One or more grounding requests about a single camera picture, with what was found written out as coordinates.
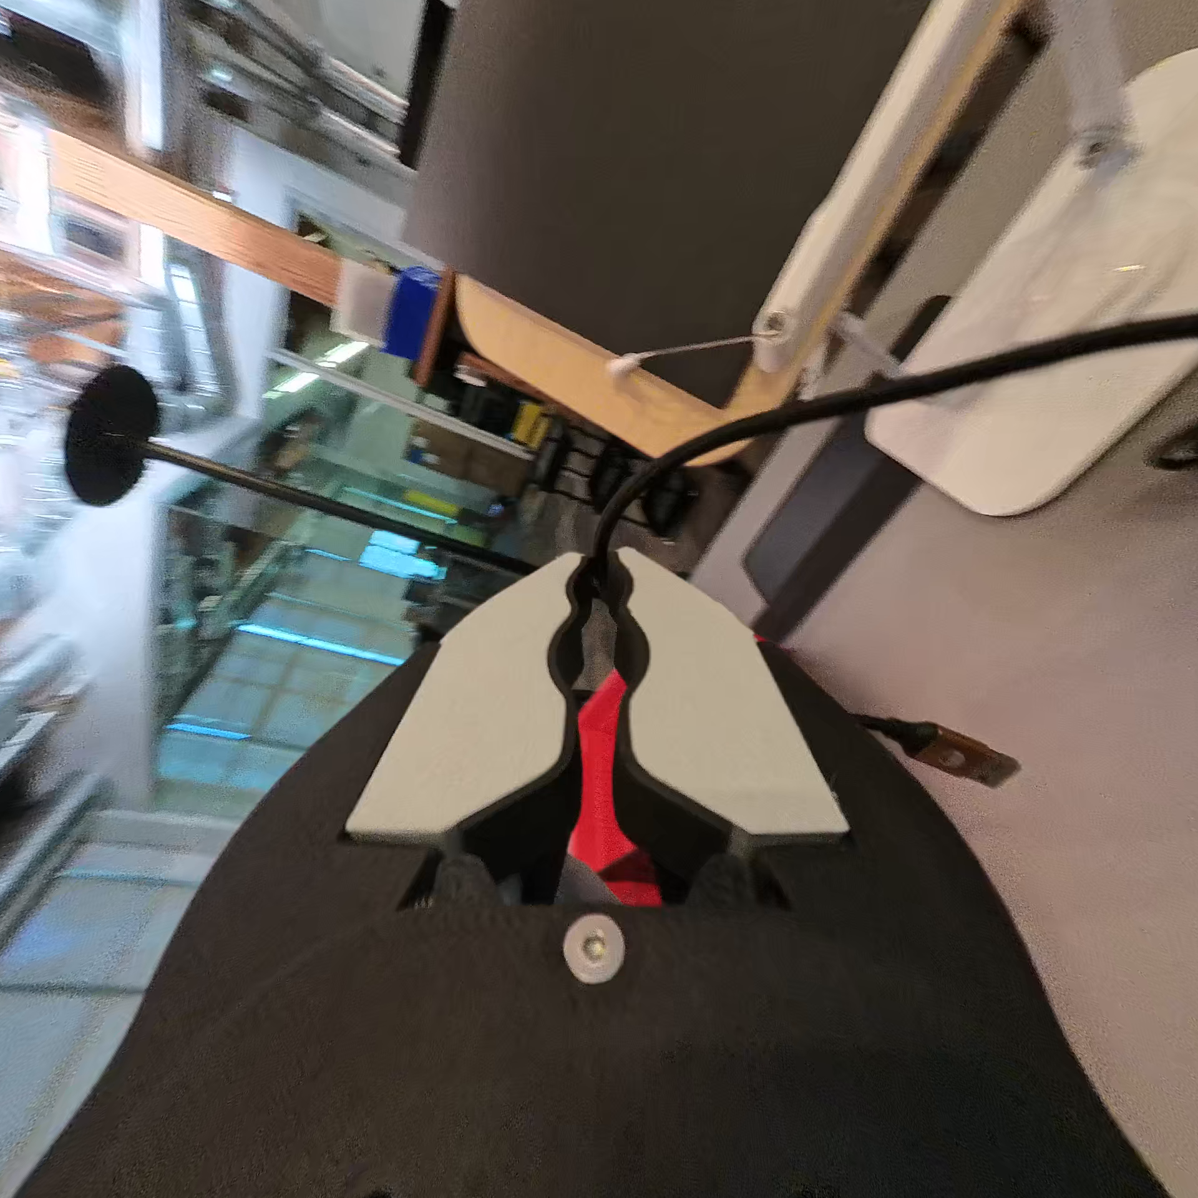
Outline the black rolling cart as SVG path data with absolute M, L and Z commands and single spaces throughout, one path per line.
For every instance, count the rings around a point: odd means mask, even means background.
M 623 441 L 582 431 L 566 419 L 550 419 L 550 431 L 541 437 L 531 456 L 527 488 L 582 503 L 591 508 L 591 517 L 604 517 L 604 508 L 623 480 L 631 480 L 639 466 L 645 456 Z M 619 520 L 653 531 L 656 542 L 674 542 L 689 520 L 696 503 L 698 488 L 689 469 L 674 469 L 653 478 L 653 488 L 645 488 Z

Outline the black round-base pole stand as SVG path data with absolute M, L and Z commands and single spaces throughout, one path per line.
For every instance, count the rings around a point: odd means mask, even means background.
M 464 546 L 446 531 L 413 529 L 410 520 L 364 513 L 241 466 L 241 447 L 253 447 L 253 441 L 258 437 L 258 429 L 245 419 L 217 419 L 213 429 L 204 429 L 204 437 L 217 437 L 217 456 L 199 456 L 197 437 L 165 437 L 159 415 L 165 402 L 155 397 L 151 382 L 127 366 L 99 369 L 80 390 L 80 397 L 68 406 L 64 475 L 83 508 L 111 508 L 128 500 L 143 475 L 151 466 L 165 466 L 204 478 L 213 488 L 234 488 L 278 508 L 328 517 L 368 531 L 395 531 L 492 575 L 527 579 L 535 570 L 523 559 L 484 546 Z

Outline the wooden beam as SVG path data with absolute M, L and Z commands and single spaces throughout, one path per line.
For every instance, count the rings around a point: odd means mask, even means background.
M 319 306 L 339 298 L 339 255 L 217 202 L 159 166 L 111 155 L 68 132 L 48 132 L 48 183 L 75 202 L 165 232 L 221 264 L 278 279 Z

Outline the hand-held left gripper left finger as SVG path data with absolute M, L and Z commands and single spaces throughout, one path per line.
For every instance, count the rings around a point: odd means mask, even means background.
M 492 880 L 566 856 L 582 809 L 582 579 L 586 559 L 562 552 L 441 639 L 347 811 L 351 842 L 474 856 Z

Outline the small blue desk bin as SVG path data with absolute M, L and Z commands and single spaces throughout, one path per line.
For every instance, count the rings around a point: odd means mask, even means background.
M 343 262 L 332 331 L 381 347 L 386 355 L 420 360 L 441 279 L 444 274 L 429 264 L 381 274 Z

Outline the red plastic bin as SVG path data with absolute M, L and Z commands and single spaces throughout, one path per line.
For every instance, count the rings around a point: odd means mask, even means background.
M 663 908 L 653 860 L 631 846 L 617 820 L 619 671 L 576 698 L 582 809 L 566 846 L 562 884 L 576 895 L 612 892 L 617 905 Z

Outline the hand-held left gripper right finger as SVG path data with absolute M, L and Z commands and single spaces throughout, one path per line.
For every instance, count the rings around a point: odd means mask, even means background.
M 608 559 L 623 684 L 617 825 L 663 866 L 834 846 L 847 811 L 754 631 L 635 550 Z

